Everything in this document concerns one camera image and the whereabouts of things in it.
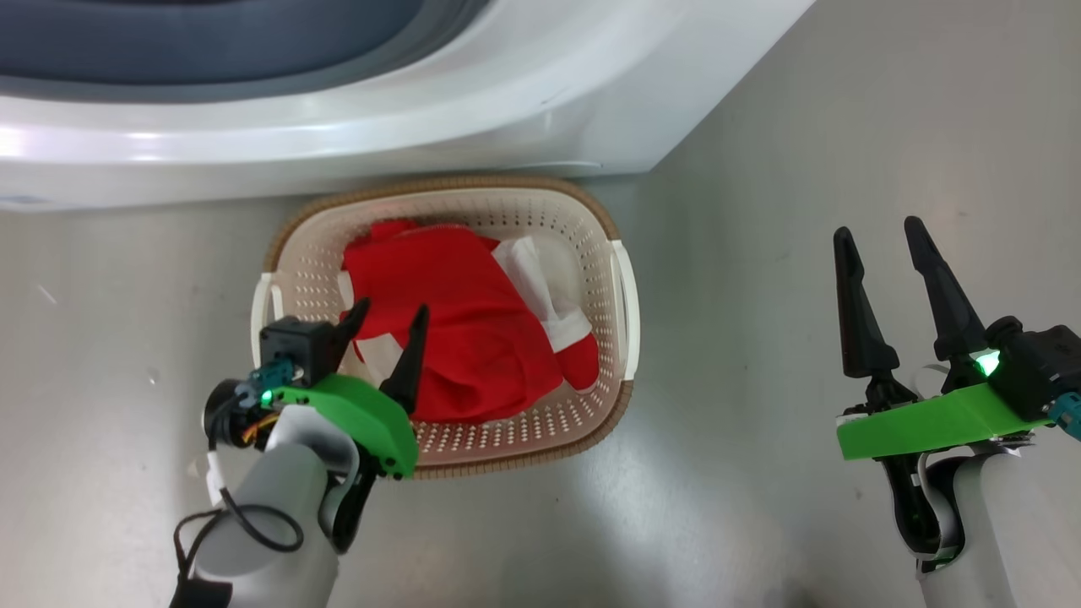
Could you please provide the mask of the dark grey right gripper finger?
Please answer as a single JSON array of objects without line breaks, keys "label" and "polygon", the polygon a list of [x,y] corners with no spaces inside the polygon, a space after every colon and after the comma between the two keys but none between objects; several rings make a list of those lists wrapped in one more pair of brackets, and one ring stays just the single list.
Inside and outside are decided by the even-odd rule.
[{"label": "dark grey right gripper finger", "polygon": [[870,307],[862,285],[864,265],[850,228],[841,226],[835,232],[833,248],[843,373],[852,378],[892,376],[899,368],[899,356],[888,345]]},{"label": "dark grey right gripper finger", "polygon": [[904,237],[915,269],[924,281],[936,338],[933,349],[939,361],[951,361],[987,349],[985,326],[970,304],[956,274],[942,257],[926,224],[918,216],[904,219]]}]

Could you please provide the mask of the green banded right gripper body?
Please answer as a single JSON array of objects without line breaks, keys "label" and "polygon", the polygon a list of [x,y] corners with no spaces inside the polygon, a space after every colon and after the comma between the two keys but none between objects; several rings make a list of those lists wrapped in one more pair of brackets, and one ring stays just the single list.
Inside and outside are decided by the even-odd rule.
[{"label": "green banded right gripper body", "polygon": [[843,458],[884,459],[935,453],[1050,423],[1053,396],[1042,386],[1017,385],[1005,376],[945,395],[912,400],[894,376],[870,376],[860,412],[843,415],[835,427]]}]

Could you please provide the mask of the red and white garment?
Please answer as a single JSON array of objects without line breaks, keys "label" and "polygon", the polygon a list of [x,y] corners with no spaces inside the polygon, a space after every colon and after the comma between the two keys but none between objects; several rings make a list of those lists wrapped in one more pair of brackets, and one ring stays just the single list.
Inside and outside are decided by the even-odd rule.
[{"label": "red and white garment", "polygon": [[562,385],[587,393],[599,381],[592,326],[546,280],[533,238],[390,220],[349,243],[341,268],[353,298],[371,302],[353,351],[375,381],[393,372],[428,308],[417,422],[513,418]]}]

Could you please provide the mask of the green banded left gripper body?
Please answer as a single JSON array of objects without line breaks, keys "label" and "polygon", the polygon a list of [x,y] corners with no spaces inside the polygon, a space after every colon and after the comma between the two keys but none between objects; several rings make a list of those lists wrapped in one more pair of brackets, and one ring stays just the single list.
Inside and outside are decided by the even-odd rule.
[{"label": "green banded left gripper body", "polygon": [[363,378],[329,374],[309,388],[271,388],[270,404],[312,410],[378,459],[393,480],[409,480],[416,472],[421,447],[405,408]]}]

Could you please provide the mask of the white washing machine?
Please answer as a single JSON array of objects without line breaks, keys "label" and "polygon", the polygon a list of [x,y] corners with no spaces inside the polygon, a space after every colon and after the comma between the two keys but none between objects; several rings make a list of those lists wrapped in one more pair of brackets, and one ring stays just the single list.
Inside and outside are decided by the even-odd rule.
[{"label": "white washing machine", "polygon": [[0,210],[651,170],[815,0],[0,0]]}]

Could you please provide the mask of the cream perforated laundry basket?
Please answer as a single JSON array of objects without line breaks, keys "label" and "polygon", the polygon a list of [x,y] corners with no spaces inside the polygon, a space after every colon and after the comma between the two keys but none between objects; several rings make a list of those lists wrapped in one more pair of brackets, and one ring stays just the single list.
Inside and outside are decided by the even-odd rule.
[{"label": "cream perforated laundry basket", "polygon": [[641,351],[633,266],[603,204],[544,176],[441,176],[339,193],[301,208],[273,236],[250,314],[252,361],[265,323],[293,315],[335,320],[351,294],[345,247],[383,220],[463,225],[491,239],[530,237],[545,277],[575,301],[599,344],[600,376],[586,394],[552,389],[525,412],[480,425],[416,425],[417,480],[451,480],[555,462],[602,442],[632,400]]}]

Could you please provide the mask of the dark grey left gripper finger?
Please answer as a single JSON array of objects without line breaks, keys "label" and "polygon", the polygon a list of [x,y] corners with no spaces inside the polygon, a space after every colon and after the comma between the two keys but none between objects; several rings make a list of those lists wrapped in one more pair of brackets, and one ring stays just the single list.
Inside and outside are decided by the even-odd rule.
[{"label": "dark grey left gripper finger", "polygon": [[363,298],[356,301],[351,309],[341,312],[339,323],[336,323],[336,354],[339,355],[337,370],[346,362],[347,354],[353,351],[356,336],[366,322],[370,307],[371,299]]},{"label": "dark grey left gripper finger", "polygon": [[418,396],[421,396],[421,378],[422,370],[424,370],[429,320],[429,307],[421,304],[409,326],[408,343],[393,366],[393,372],[379,385],[381,393],[389,396],[395,404],[400,405],[406,415],[414,415]]}]

